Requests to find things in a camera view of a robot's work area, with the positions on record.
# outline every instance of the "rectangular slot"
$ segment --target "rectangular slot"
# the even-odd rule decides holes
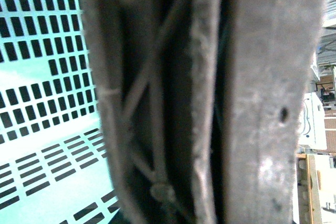
[[[58,75],[57,65],[55,60],[48,60],[50,73],[52,76]]]
[[[65,37],[65,42],[67,43],[68,52],[73,52],[74,49],[73,49],[73,44],[72,44],[71,36],[66,36]]]
[[[80,68],[81,69],[86,69],[87,68],[84,55],[79,55],[79,62],[80,62]]]
[[[50,23],[51,23],[51,29],[53,30],[53,33],[59,33],[59,27],[57,23],[57,17],[56,15],[50,15],[49,16]]]
[[[60,107],[61,111],[67,109],[67,105],[66,105],[66,103],[65,103],[65,99],[64,99],[64,97],[59,97],[59,98],[58,98],[58,103],[59,103],[59,107]]]
[[[15,36],[23,36],[24,34],[19,17],[11,17],[11,21],[14,28]]]
[[[57,0],[57,5],[59,10],[65,10],[64,0]]]
[[[50,39],[43,39],[44,48],[46,49],[46,54],[53,55],[54,52],[52,51],[52,45]]]
[[[49,120],[42,121],[42,126],[44,129],[50,128]]]
[[[84,87],[90,86],[88,73],[83,73],[82,76],[83,76]]]
[[[76,143],[76,144],[71,144],[70,146],[68,146],[68,149],[70,150],[70,149],[73,149],[73,148],[75,148],[75,147],[77,147],[77,146],[79,146],[79,145],[82,145],[84,143],[84,141],[79,141],[78,143]]]
[[[63,92],[61,81],[59,79],[53,80],[56,94],[61,94]]]
[[[4,101],[4,99],[2,98],[2,94],[1,94],[1,92],[0,92],[0,109],[2,109],[2,108],[4,108],[4,107],[6,107],[6,105],[5,105],[5,101]]]
[[[57,148],[57,147],[59,147],[59,146],[60,146],[59,144],[54,144],[53,146],[50,146],[50,147],[48,147],[48,148],[43,149],[41,152],[42,152],[42,153],[44,153],[44,152],[49,152],[49,151],[51,151],[51,150],[53,150],[53,149],[55,149],[55,148]]]
[[[109,201],[110,199],[112,199],[114,196],[116,196],[116,194],[114,193],[114,190],[113,190],[110,193],[106,194],[105,196],[101,197],[101,200],[104,203],[106,203],[107,201]]]
[[[8,27],[7,27],[6,19],[4,17],[0,18],[0,34],[1,34],[1,37],[3,38],[7,38],[11,36],[8,30]]]
[[[36,160],[33,160],[33,161],[31,161],[31,162],[29,162],[29,163],[27,163],[27,164],[25,164],[25,165],[21,165],[21,166],[19,166],[17,169],[18,169],[18,170],[23,170],[23,169],[25,169],[25,168],[27,168],[27,167],[30,167],[30,166],[32,166],[32,165],[35,165],[35,164],[37,164],[37,163],[39,163],[39,162],[40,162],[40,160],[36,159]]]
[[[3,197],[5,197],[5,196],[7,196],[7,195],[12,194],[15,191],[16,191],[16,187],[15,186],[12,187],[12,188],[10,188],[10,189],[8,189],[8,190],[3,191],[2,193],[0,193],[0,199],[3,198]]]
[[[30,159],[30,158],[35,157],[35,156],[36,156],[36,153],[29,154],[29,155],[27,155],[27,156],[24,156],[24,157],[22,157],[22,158],[17,159],[17,160],[15,161],[15,163],[16,163],[16,164],[17,164],[17,163],[20,163],[20,162],[22,162],[22,161],[25,161],[25,160]]]
[[[118,202],[116,201],[111,206],[109,206],[107,209],[110,213],[117,211],[119,209]]]
[[[93,132],[96,132],[96,131],[99,131],[99,129],[96,128],[96,129],[93,129],[91,131],[87,131],[87,132],[84,133],[84,136],[90,135],[90,134],[92,134]]]
[[[89,106],[89,113],[93,113],[93,112],[94,112],[94,106],[91,105],[91,106]]]
[[[32,105],[29,105],[29,106],[25,107],[25,109],[26,109],[26,112],[27,112],[27,115],[28,115],[28,119],[30,121],[36,119],[35,111],[34,111],[34,108],[33,108]]]
[[[16,12],[16,5],[15,5],[15,1],[14,0],[5,0],[6,6],[7,6],[7,10],[9,12]]]
[[[38,132],[40,130],[40,126],[38,126],[38,123],[33,123],[31,126],[33,132]]]
[[[13,183],[13,182],[14,182],[14,179],[13,179],[13,178],[11,178],[11,179],[9,179],[9,180],[6,180],[6,181],[0,183],[0,188],[2,188],[2,187],[4,187],[4,186],[8,186],[8,185],[10,185],[10,184]]]
[[[13,114],[17,124],[22,124],[25,122],[21,109],[13,110]]]
[[[74,31],[79,31],[79,22],[78,22],[78,17],[76,14],[71,15],[71,20],[72,20],[72,26]]]
[[[77,99],[78,99],[78,104],[83,105],[84,104],[84,97],[82,92],[77,93]]]
[[[35,178],[31,178],[31,179],[29,179],[29,180],[23,182],[23,186],[24,186],[24,187],[29,186],[29,185],[31,185],[32,183],[35,183],[35,182],[37,182],[37,181],[39,181],[39,180],[41,180],[41,179],[43,179],[43,178],[46,178],[46,177],[47,177],[46,174],[43,173],[43,174],[41,174],[41,175],[36,176]]]
[[[25,22],[26,22],[29,35],[36,35],[37,33],[36,33],[36,28],[35,28],[33,17],[30,17],[30,16],[25,17]]]
[[[33,0],[35,10],[43,10],[41,0]]]
[[[94,159],[91,159],[90,161],[88,161],[88,162],[86,162],[86,163],[80,165],[79,167],[80,167],[81,169],[84,169],[84,168],[86,168],[86,167],[88,167],[88,166],[90,166],[90,165],[93,165],[93,164],[96,163],[96,162],[98,162],[98,159],[97,159],[97,158],[94,158]]]
[[[11,198],[11,199],[1,203],[0,204],[0,210],[14,204],[15,202],[18,202],[19,200],[20,200],[19,196],[15,196],[14,198]]]
[[[77,111],[72,111],[71,116],[72,116],[72,119],[76,119],[76,118],[78,118],[78,113],[77,113]]]
[[[25,42],[25,41],[19,41],[18,44],[19,44],[19,48],[20,48],[22,59],[29,59],[30,58],[30,54],[29,54],[27,42]]]
[[[88,103],[93,101],[92,93],[91,93],[90,89],[88,89],[87,91],[85,91],[85,95],[86,95],[86,99],[87,99]]]
[[[44,106],[43,102],[40,102],[40,103],[37,104],[37,109],[38,109],[38,113],[40,114],[41,117],[47,115],[46,107]]]
[[[9,131],[9,132],[7,132],[7,136],[8,136],[9,140],[17,139],[17,135],[16,135],[15,131]]]
[[[60,124],[60,120],[59,120],[59,117],[58,117],[58,116],[55,117],[55,118],[53,118],[52,120],[53,120],[52,122],[53,122],[54,125],[58,125],[58,124]]]
[[[51,114],[57,113],[56,104],[55,104],[54,100],[49,100],[48,101],[48,106],[49,106],[49,110],[50,110]]]
[[[47,182],[44,182],[43,184],[41,184],[41,185],[39,185],[39,186],[37,186],[37,187],[34,187],[34,188],[32,188],[32,189],[26,191],[26,195],[27,195],[27,196],[32,195],[32,194],[34,194],[34,193],[36,193],[36,192],[38,192],[38,191],[40,191],[40,190],[46,188],[47,186],[50,186],[50,182],[48,182],[48,181],[47,181]]]
[[[51,91],[51,86],[50,86],[50,82],[49,81],[44,81],[42,82],[42,85],[43,85],[43,89],[44,89],[44,92],[46,94],[46,96],[51,96],[53,93]]]
[[[77,157],[76,161],[80,162],[80,161],[82,161],[82,160],[84,160],[84,159],[86,159],[88,157],[91,157],[92,155],[93,155],[93,152],[86,153],[86,154],[84,154],[84,155],[82,155],[80,157]]]
[[[12,174],[12,171],[11,171],[11,170],[9,170],[9,171],[7,171],[7,172],[5,172],[5,173],[1,173],[1,174],[0,174],[0,178],[7,177],[7,176],[10,175],[10,174]]]
[[[7,97],[9,99],[9,103],[11,105],[16,105],[16,104],[19,103],[18,100],[17,100],[17,97],[16,97],[14,89],[7,89],[6,90],[6,94],[7,94]]]
[[[68,144],[68,143],[71,143],[72,141],[75,141],[77,139],[80,139],[80,136],[74,136],[74,137],[72,137],[72,138],[70,138],[68,140],[65,140],[64,143]]]
[[[48,154],[48,155],[45,155],[44,158],[45,158],[45,159],[48,159],[48,158],[54,157],[54,156],[56,156],[56,155],[58,155],[58,154],[61,154],[61,153],[63,153],[63,152],[64,152],[63,150],[58,150],[58,151],[55,151],[55,152],[50,153],[50,154]]]
[[[9,128],[13,126],[13,123],[11,121],[11,118],[9,117],[8,112],[0,113],[0,118],[5,128]]]
[[[40,87],[38,86],[38,84],[32,84],[31,85],[31,88],[32,88],[32,91],[33,91],[33,94],[34,94],[34,98],[35,99],[40,99],[42,98],[42,94],[41,94],[41,91],[40,91]]]
[[[86,109],[85,108],[82,108],[82,109],[80,109],[80,115],[81,116],[84,116],[84,115],[86,115],[87,113],[86,113]]]
[[[101,147],[99,147],[99,148],[97,148],[97,151],[98,152],[101,152],[101,151],[104,151],[105,150],[105,146],[103,145],[103,146],[101,146]]]
[[[68,0],[70,10],[76,10],[75,0]]]
[[[41,34],[48,34],[48,26],[44,16],[37,16],[38,24],[40,26]]]
[[[53,161],[48,162],[48,166],[55,165],[55,164],[57,164],[57,163],[59,163],[59,162],[61,162],[63,160],[66,160],[67,158],[68,157],[66,155],[64,155],[62,157],[59,157],[59,158],[57,158],[57,159],[55,159]]]
[[[70,66],[71,66],[71,71],[77,71],[77,62],[76,62],[76,57],[75,56],[70,56]]]
[[[103,134],[102,134],[102,133],[98,133],[98,134],[96,134],[96,135],[94,135],[94,136],[88,137],[88,140],[91,141],[91,140],[96,139],[96,138],[99,138],[99,137],[101,137],[101,136],[103,136]]]
[[[67,15],[61,15],[61,22],[62,22],[63,31],[65,33],[70,31],[69,21],[68,21],[68,16]]]
[[[64,48],[62,39],[60,37],[55,38],[55,45],[58,54],[64,54]]]
[[[8,167],[9,167],[9,164],[4,164],[4,165],[0,166],[0,170],[3,170],[3,169],[8,168]]]
[[[21,136],[27,136],[27,135],[29,135],[29,131],[28,131],[27,127],[22,127],[19,130],[20,130]]]
[[[0,49],[0,63],[4,62],[4,57],[2,56],[1,49]]]
[[[28,0],[19,0],[21,5],[21,10],[24,12],[30,11]]]
[[[66,61],[65,58],[60,58],[60,59],[59,59],[59,64],[60,64],[60,66],[61,66],[61,71],[62,71],[62,73],[67,73],[67,72],[69,72],[69,70],[68,70],[68,65],[67,65],[67,61]]]
[[[4,136],[0,135],[0,144],[3,144],[5,142]]]
[[[68,95],[68,100],[70,108],[74,108],[76,106],[74,95],[73,94]]]
[[[101,143],[103,143],[103,139],[95,141],[92,145],[96,146],[96,145],[101,144]]]
[[[71,86],[70,77],[64,77],[63,81],[64,81],[64,85],[65,85],[65,90],[66,91],[71,91],[72,90],[72,86]]]
[[[80,148],[80,149],[78,149],[78,150],[75,150],[74,152],[71,152],[71,154],[72,154],[73,156],[75,156],[75,155],[77,155],[77,154],[79,154],[79,153],[81,153],[81,152],[83,152],[83,151],[86,151],[88,148],[89,148],[88,146],[84,146],[84,147],[82,147],[82,148]]]
[[[71,162],[67,162],[65,164],[62,164],[54,169],[51,169],[51,173],[56,173],[59,172],[60,170],[63,170],[71,165]]]
[[[20,178],[25,178],[25,177],[27,177],[27,176],[29,176],[31,174],[39,172],[40,170],[42,170],[42,166],[36,167],[36,168],[31,169],[31,170],[29,170],[29,171],[27,171],[25,173],[20,174]]]
[[[4,43],[4,46],[5,46],[5,49],[6,49],[6,52],[7,52],[8,59],[10,61],[17,60],[17,55],[16,55],[16,51],[15,51],[13,43],[12,42],[6,42],[6,43]]]
[[[71,169],[69,171],[67,171],[66,173],[63,173],[62,175],[59,175],[55,178],[55,181],[60,181],[68,176],[70,176],[71,174],[74,174],[76,172],[75,169]]]
[[[28,93],[28,89],[26,86],[19,87],[19,91],[21,94],[21,98],[23,102],[29,102],[30,101],[30,96]]]
[[[74,83],[75,83],[75,89],[80,89],[81,88],[80,79],[79,79],[78,74],[74,75]]]
[[[42,57],[42,51],[40,43],[37,39],[31,41],[35,57]]]
[[[84,49],[83,48],[82,37],[80,35],[76,35],[75,39],[76,39],[77,50],[78,51],[82,51]]]
[[[69,118],[69,115],[68,115],[68,114],[64,114],[64,115],[62,115],[62,118],[63,118],[63,122],[68,122],[68,121],[70,121],[70,118]]]
[[[47,10],[55,10],[53,0],[46,0]]]
[[[100,212],[99,214],[93,216],[91,219],[89,219],[88,221],[84,222],[84,224],[97,224],[99,223],[101,220],[103,220],[105,218],[105,216]]]
[[[98,208],[98,206],[94,202],[94,203],[88,205],[86,208],[80,210],[79,212],[77,212],[73,216],[74,216],[75,220],[79,220],[79,219],[83,218],[85,215],[91,213],[93,210],[95,210],[97,208]]]

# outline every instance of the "metal plate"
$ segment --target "metal plate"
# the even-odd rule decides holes
[[[81,0],[0,0],[0,220],[108,223]]]

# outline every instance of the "perforated metal panel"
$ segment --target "perforated metal panel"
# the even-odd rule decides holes
[[[81,0],[0,0],[0,223],[108,223]]]

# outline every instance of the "light blue metal panel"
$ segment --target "light blue metal panel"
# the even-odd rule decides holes
[[[80,0],[0,0],[0,223],[108,223]]]

